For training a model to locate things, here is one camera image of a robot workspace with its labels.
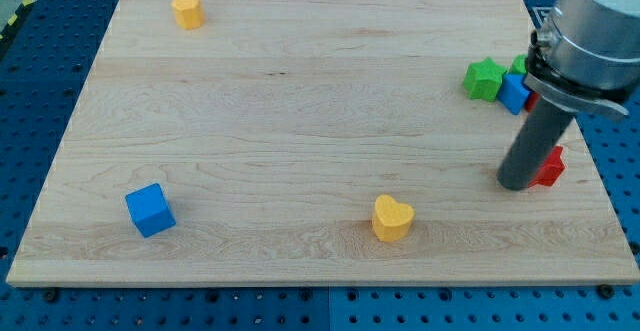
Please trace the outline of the green block behind arm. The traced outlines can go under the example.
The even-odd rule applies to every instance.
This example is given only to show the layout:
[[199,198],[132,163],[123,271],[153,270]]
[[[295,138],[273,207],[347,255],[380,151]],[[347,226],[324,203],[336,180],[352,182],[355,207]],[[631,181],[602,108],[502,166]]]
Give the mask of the green block behind arm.
[[509,67],[509,73],[516,75],[525,75],[527,73],[525,54],[517,55],[513,59],[511,66]]

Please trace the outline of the blue block near arm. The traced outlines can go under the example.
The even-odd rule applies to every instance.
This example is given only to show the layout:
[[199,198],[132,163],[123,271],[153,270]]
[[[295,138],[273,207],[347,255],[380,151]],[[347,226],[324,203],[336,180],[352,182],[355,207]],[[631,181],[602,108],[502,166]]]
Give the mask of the blue block near arm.
[[523,80],[523,75],[507,73],[497,94],[497,99],[515,116],[520,114],[531,93]]

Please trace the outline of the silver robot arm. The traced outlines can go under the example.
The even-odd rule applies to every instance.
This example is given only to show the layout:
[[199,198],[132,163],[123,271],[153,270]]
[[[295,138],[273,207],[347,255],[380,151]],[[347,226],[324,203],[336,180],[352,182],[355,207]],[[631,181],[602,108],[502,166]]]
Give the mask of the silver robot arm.
[[639,85],[639,0],[555,0],[526,69],[525,85],[564,112],[626,118]]

